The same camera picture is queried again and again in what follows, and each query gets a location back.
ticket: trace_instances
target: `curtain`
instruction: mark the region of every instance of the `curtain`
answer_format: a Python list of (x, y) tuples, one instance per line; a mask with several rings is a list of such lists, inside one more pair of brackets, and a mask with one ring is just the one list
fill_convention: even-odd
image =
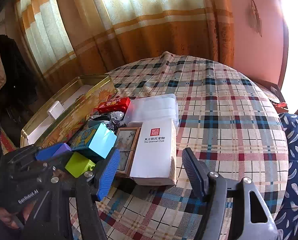
[(109, 71), (164, 51), (233, 64), (229, 0), (57, 1), (75, 54), (86, 65)]
[(81, 74), (56, 0), (16, 0), (15, 10), (37, 72), (56, 93)]

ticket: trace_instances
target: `bed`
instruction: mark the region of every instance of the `bed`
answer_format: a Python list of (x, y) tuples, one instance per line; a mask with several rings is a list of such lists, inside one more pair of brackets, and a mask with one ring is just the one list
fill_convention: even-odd
[[(212, 171), (231, 179), (250, 177), (273, 217), (285, 193), (288, 148), (278, 114), (247, 77), (220, 63), (164, 52), (109, 72), (116, 98), (174, 93), (179, 105), (177, 185), (148, 187), (115, 179), (97, 203), (108, 239), (193, 239), (205, 211), (182, 166), (191, 147)], [(230, 226), (227, 200), (221, 239)], [(74, 238), (81, 238), (75, 199), (70, 200)]]

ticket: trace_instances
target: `lime green toy block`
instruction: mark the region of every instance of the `lime green toy block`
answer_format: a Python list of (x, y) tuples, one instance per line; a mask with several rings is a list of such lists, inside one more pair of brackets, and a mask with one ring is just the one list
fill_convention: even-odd
[(88, 158), (84, 157), (78, 152), (74, 152), (65, 166), (66, 170), (69, 171), (73, 177), (78, 178), (86, 171), (92, 171), (95, 164)]

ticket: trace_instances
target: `cardboard box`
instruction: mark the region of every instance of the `cardboard box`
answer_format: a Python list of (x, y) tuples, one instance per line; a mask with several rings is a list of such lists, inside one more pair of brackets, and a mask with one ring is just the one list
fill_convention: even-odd
[(143, 122), (130, 171), (139, 185), (175, 185), (176, 128), (171, 118)]
[(103, 123), (81, 131), (71, 145), (72, 151), (77, 151), (86, 157), (105, 159), (116, 142), (116, 135)]

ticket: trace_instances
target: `picture frame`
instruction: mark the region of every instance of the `picture frame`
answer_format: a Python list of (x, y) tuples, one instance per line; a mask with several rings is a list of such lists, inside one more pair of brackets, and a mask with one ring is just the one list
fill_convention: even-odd
[(140, 130), (140, 127), (123, 127), (116, 132), (114, 147), (120, 150), (120, 163), (116, 171), (118, 177), (128, 178), (130, 175)]

